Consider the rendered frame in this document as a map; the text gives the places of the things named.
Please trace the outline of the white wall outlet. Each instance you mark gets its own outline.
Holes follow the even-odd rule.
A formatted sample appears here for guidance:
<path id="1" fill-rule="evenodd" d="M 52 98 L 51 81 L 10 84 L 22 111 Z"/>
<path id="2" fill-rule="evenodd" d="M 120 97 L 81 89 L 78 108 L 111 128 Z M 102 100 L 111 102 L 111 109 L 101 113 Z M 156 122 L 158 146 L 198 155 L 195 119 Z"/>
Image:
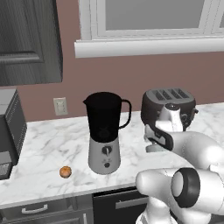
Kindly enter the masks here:
<path id="1" fill-rule="evenodd" d="M 63 98 L 54 98 L 53 99 L 53 105 L 54 105 L 54 110 L 55 114 L 57 116 L 63 116 L 67 115 L 67 99 L 65 97 Z"/>

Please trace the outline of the black dishwasher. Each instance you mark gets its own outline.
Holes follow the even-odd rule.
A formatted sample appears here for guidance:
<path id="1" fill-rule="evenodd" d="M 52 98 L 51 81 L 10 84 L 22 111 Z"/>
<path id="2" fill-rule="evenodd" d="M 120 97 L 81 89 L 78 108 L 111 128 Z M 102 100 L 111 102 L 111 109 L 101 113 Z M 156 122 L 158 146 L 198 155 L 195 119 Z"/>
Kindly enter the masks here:
<path id="1" fill-rule="evenodd" d="M 136 224 L 146 204 L 116 209 L 116 202 L 147 198 L 132 186 L 93 194 L 94 224 Z"/>

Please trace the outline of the orange tangerine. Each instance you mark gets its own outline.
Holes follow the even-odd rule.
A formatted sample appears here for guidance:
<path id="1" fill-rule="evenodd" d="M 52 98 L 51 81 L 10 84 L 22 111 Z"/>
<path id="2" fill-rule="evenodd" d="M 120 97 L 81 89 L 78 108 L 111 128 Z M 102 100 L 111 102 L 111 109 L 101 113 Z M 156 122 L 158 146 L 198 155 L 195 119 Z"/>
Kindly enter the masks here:
<path id="1" fill-rule="evenodd" d="M 67 179 L 72 175 L 72 169 L 69 166 L 63 166 L 59 169 L 59 175 L 62 178 Z"/>

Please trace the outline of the dark grey upper cupboard door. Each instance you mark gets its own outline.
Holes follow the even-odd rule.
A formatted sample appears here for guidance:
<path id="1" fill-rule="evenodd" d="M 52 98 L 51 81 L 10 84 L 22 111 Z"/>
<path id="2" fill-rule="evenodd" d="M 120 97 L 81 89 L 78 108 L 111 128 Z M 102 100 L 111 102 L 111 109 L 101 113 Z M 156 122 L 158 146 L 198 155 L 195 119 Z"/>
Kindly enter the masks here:
<path id="1" fill-rule="evenodd" d="M 0 0 L 0 87 L 62 80 L 56 0 Z"/>

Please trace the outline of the dark grey coffee machine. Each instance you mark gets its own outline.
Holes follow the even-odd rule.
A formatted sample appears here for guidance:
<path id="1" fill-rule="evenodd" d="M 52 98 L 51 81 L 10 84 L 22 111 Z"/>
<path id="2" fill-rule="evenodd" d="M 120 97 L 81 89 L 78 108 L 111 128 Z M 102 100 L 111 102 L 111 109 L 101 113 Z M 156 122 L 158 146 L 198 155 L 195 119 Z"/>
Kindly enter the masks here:
<path id="1" fill-rule="evenodd" d="M 18 164 L 27 125 L 18 91 L 0 89 L 0 180 Z"/>

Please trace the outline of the dark grey toaster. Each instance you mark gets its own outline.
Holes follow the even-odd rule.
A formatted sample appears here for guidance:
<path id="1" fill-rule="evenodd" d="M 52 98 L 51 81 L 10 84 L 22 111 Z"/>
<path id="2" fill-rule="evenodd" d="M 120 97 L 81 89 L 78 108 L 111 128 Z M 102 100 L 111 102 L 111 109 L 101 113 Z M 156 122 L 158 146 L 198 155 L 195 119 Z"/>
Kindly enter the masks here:
<path id="1" fill-rule="evenodd" d="M 179 87 L 168 87 L 147 90 L 143 94 L 141 119 L 144 124 L 154 127 L 160 112 L 166 103 L 180 106 L 180 119 L 183 131 L 190 126 L 194 115 L 198 113 L 194 96 Z"/>

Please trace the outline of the white framed window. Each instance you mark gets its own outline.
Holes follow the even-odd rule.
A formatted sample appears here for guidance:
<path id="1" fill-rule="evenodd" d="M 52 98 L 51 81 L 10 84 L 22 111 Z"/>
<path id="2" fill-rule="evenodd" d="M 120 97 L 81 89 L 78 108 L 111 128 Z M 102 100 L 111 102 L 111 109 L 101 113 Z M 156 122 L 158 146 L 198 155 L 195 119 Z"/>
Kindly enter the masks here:
<path id="1" fill-rule="evenodd" d="M 224 0 L 79 0 L 77 58 L 224 52 Z"/>

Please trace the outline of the grey drawer front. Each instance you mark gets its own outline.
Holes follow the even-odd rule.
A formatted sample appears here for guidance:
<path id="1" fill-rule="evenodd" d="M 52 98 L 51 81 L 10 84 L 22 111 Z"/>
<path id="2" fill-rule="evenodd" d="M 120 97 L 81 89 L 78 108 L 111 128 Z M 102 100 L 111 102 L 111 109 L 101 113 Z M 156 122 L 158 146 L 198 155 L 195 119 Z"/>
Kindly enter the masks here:
<path id="1" fill-rule="evenodd" d="M 34 213 L 34 214 L 22 214 L 21 210 L 22 208 L 26 207 L 27 210 L 30 209 L 36 209 L 41 208 L 44 204 L 48 205 L 48 209 L 41 213 Z M 50 201 L 44 201 L 39 202 L 35 204 L 30 205 L 22 205 L 22 206 L 14 206 L 10 208 L 3 208 L 0 209 L 0 214 L 6 219 L 6 220 L 13 220 L 18 218 L 24 218 L 33 216 L 36 214 L 49 214 L 49 213 L 55 213 L 55 212 L 64 212 L 68 210 L 81 210 L 85 208 L 91 208 L 93 206 L 92 202 L 92 195 L 81 195 L 81 196 L 75 196 L 71 198 L 64 198 L 64 199 L 55 199 Z"/>

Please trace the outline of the grey lower cupboard door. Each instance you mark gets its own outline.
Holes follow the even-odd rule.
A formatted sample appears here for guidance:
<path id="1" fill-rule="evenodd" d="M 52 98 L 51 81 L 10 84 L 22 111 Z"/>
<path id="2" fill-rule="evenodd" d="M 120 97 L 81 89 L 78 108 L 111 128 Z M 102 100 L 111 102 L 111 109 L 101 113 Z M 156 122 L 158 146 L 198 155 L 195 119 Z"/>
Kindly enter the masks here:
<path id="1" fill-rule="evenodd" d="M 39 219 L 10 221 L 2 224 L 84 224 L 84 223 L 83 223 L 83 215 L 73 217 L 72 214 L 70 213 L 63 216 L 51 216 Z M 94 224 L 93 219 L 87 217 L 87 224 Z"/>

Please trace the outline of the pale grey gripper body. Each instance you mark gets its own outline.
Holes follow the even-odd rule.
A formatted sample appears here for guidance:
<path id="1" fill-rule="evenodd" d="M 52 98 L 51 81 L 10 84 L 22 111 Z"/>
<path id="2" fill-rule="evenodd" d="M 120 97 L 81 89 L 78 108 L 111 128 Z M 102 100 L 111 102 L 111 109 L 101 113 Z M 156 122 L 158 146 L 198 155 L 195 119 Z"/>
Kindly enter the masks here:
<path id="1" fill-rule="evenodd" d="M 165 148 L 163 148 L 162 146 L 160 146 L 159 144 L 157 143 L 153 143 L 151 145 L 147 145 L 146 146 L 146 152 L 149 153 L 149 152 L 160 152 L 160 151 L 166 151 Z"/>

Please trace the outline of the black and grey blender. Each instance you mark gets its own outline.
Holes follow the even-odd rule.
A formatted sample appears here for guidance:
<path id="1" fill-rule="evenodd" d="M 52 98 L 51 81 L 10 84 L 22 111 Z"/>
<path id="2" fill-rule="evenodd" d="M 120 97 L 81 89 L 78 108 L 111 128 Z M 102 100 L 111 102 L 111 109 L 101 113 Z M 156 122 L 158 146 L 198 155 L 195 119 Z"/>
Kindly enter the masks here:
<path id="1" fill-rule="evenodd" d="M 122 103 L 129 105 L 129 116 L 120 126 Z M 88 166 L 101 175 L 115 172 L 121 164 L 118 132 L 125 128 L 131 119 L 132 105 L 129 100 L 91 101 L 83 103 L 87 109 L 89 127 Z"/>

